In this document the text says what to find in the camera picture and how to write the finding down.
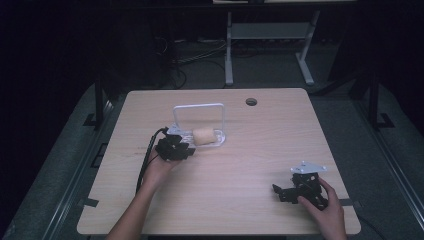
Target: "metal bracket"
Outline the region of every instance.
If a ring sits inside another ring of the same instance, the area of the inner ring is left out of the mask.
[[[302,163],[299,166],[290,168],[290,171],[292,173],[307,174],[307,173],[325,172],[327,171],[327,167],[302,161]]]
[[[318,181],[318,173],[293,173],[292,181],[295,186],[294,188],[282,189],[275,184],[272,185],[274,192],[278,194],[281,202],[297,204],[297,197],[303,196],[319,210],[323,210],[328,206],[328,200],[321,195],[322,190]]]

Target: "finger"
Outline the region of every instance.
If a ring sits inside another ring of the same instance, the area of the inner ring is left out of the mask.
[[[315,219],[318,219],[319,214],[321,214],[321,211],[318,210],[308,199],[299,196],[297,197],[297,201],[306,208],[306,210],[311,214]]]
[[[334,188],[330,184],[328,184],[324,179],[318,178],[318,180],[327,192],[328,200],[337,202],[339,198],[337,197],[336,190],[334,190]]]

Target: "black cable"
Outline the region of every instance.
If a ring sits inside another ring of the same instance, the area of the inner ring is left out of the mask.
[[[249,49],[253,49],[254,53],[249,53]],[[258,55],[260,55],[260,51],[258,48],[256,48],[255,46],[252,46],[252,44],[246,44],[246,46],[244,47],[244,49],[241,49],[242,52],[241,53],[237,53],[237,48],[233,49],[233,54],[232,56],[235,58],[252,58],[252,57],[256,57]]]
[[[177,80],[172,76],[172,75],[170,75],[170,78],[171,78],[171,84],[172,84],[172,86],[174,87],[174,89],[175,90],[177,90],[177,89],[181,89],[182,87],[184,87],[184,85],[186,84],[186,82],[187,82],[187,74],[183,71],[183,70],[181,70],[181,69],[176,69],[176,71],[177,71],[177,75],[180,75],[180,73],[183,75],[183,83],[181,83],[181,85],[179,85],[178,86],[178,84],[177,84]]]
[[[377,233],[378,236],[380,236],[381,239],[387,240],[387,238],[374,225],[372,225],[368,220],[366,220],[365,218],[363,218],[362,216],[360,216],[358,214],[356,214],[356,215],[358,216],[358,219],[361,222],[364,222],[365,224],[368,225],[368,227],[370,227],[372,230],[374,230],[374,232]]]
[[[144,156],[143,165],[141,166],[140,174],[138,175],[136,193],[138,192],[138,189],[140,188],[141,181],[143,180],[144,173],[146,172],[147,166],[148,166],[148,165],[149,165],[149,163],[150,163],[150,162],[148,162],[148,160],[149,160],[149,157],[150,157],[150,153],[152,152],[153,144],[155,143],[156,136],[157,136],[160,132],[165,133],[167,130],[168,130],[167,128],[161,128],[161,129],[157,130],[157,131],[155,132],[155,134],[152,136],[152,138],[150,139],[150,143],[149,143],[149,146],[147,147],[147,151],[146,151],[146,156]]]
[[[203,59],[203,60],[197,60],[197,61],[194,61],[194,62],[197,62],[197,63],[201,63],[201,62],[212,63],[212,64],[217,65],[219,68],[221,68],[225,72],[225,68],[221,64],[219,64],[219,63],[217,63],[215,61],[212,61],[212,60],[205,60],[205,59]]]
[[[217,57],[218,56],[217,54],[224,54],[225,53],[224,46],[225,45],[222,45],[220,48],[208,51],[206,53],[199,54],[197,56],[177,60],[176,64],[178,64],[178,63],[180,63],[180,64],[192,63],[192,62],[196,62],[197,60],[208,58],[208,57]]]
[[[159,154],[158,155],[156,155],[156,156],[154,156],[148,163],[147,163],[147,166],[149,166],[150,165],[150,163],[151,162],[153,162],[153,160],[155,160],[157,157],[159,156]]]
[[[163,37],[155,37],[155,40],[161,40],[164,44],[163,44],[163,49],[158,49],[159,48],[159,42],[156,41],[156,54],[159,56],[162,56],[163,54],[165,54],[166,50],[168,50],[168,41],[163,38]]]
[[[218,40],[213,40],[213,41],[209,41],[209,42],[198,40],[198,41],[196,41],[196,43],[203,44],[203,45],[206,45],[206,46],[219,46],[219,45],[221,45],[221,43],[225,43],[225,40],[218,39]]]

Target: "cable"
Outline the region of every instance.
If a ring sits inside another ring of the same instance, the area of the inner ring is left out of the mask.
[[[254,53],[249,53],[249,49],[253,49],[254,50]],[[246,44],[244,46],[244,48],[240,48],[240,50],[241,50],[241,52],[237,53],[237,48],[234,48],[233,49],[233,56],[235,58],[251,58],[251,57],[255,57],[255,56],[258,56],[258,55],[261,54],[260,51],[259,51],[259,49],[257,47],[255,47],[255,46],[252,46],[252,44],[250,44],[250,45],[249,44]]]
[[[150,143],[149,143],[149,146],[147,147],[147,151],[146,151],[146,156],[144,156],[143,165],[141,166],[140,173],[138,175],[136,193],[138,192],[138,189],[140,189],[141,181],[143,180],[144,173],[146,172],[147,166],[149,165],[148,160],[149,160],[149,157],[150,157],[150,153],[152,152],[153,144],[155,143],[156,136],[160,132],[165,133],[167,130],[168,130],[167,128],[161,128],[161,129],[157,130],[155,132],[155,134],[152,136],[152,138],[150,139]]]
[[[362,222],[364,222],[365,224],[368,225],[368,227],[370,227],[372,230],[374,230],[374,232],[376,232],[378,234],[378,236],[380,236],[381,239],[383,240],[387,240],[387,238],[376,228],[374,227],[374,225],[372,225],[368,220],[366,220],[365,218],[363,218],[362,216],[356,214],[358,216],[358,219]]]
[[[196,61],[193,61],[193,62],[190,62],[190,63],[195,63],[195,62],[196,63],[202,63],[202,62],[204,62],[204,63],[212,63],[212,64],[215,64],[216,66],[218,66],[219,68],[221,68],[225,72],[225,68],[221,64],[219,64],[219,63],[217,63],[215,61],[203,59],[203,60],[196,60]]]
[[[163,37],[155,37],[155,40],[162,40],[164,42],[163,50],[161,50],[160,52],[156,52],[156,54],[161,56],[166,52],[166,50],[168,50],[168,41]]]
[[[155,160],[157,157],[159,156],[159,154],[158,155],[156,155],[156,156],[154,156],[148,163],[147,163],[147,167],[150,165],[150,163],[151,162],[153,162],[153,160]]]
[[[197,40],[198,43],[208,45],[208,46],[216,46],[220,43],[226,43],[224,39],[216,39],[216,40],[208,40],[208,39],[199,39]]]
[[[225,50],[226,46],[227,46],[227,43],[224,42],[221,46],[219,46],[215,49],[212,49],[210,51],[207,51],[205,53],[202,53],[202,54],[199,54],[199,55],[196,55],[196,56],[193,56],[193,57],[176,60],[176,61],[174,61],[174,63],[187,63],[187,62],[199,60],[199,59],[202,59],[202,58],[210,57],[210,56],[213,56],[213,55],[220,53],[223,50]]]
[[[180,75],[180,73],[183,75],[183,77],[184,77],[184,79],[183,79],[183,83],[181,83],[181,85],[180,86],[178,86],[177,85],[177,81],[175,80],[175,78],[172,76],[172,75],[170,75],[170,78],[171,78],[171,84],[172,84],[172,86],[174,87],[174,89],[175,90],[177,90],[177,89],[181,89],[185,84],[186,84],[186,82],[187,82],[187,74],[185,74],[185,72],[183,71],[183,70],[181,70],[181,69],[177,69],[177,75],[178,75],[178,77],[179,77],[179,75]]]

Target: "white plastic part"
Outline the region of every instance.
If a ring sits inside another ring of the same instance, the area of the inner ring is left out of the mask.
[[[214,129],[215,136],[217,138],[216,142],[204,144],[200,146],[196,146],[194,144],[194,138],[193,138],[193,131],[191,130],[183,130],[180,128],[178,124],[178,118],[177,118],[177,110],[178,109],[184,109],[184,108],[200,108],[200,107],[221,107],[222,109],[222,118],[221,118],[221,129]],[[171,135],[180,135],[183,139],[181,142],[185,142],[190,144],[190,147],[219,147],[221,146],[225,141],[225,133],[224,133],[224,127],[225,127],[225,106],[222,103],[208,103],[208,104],[195,104],[195,105],[180,105],[175,106],[173,110],[174,114],[174,123],[169,127],[167,133]]]
[[[290,171],[292,173],[307,174],[307,173],[325,172],[327,171],[327,167],[302,161],[302,163],[299,166],[290,168]]]

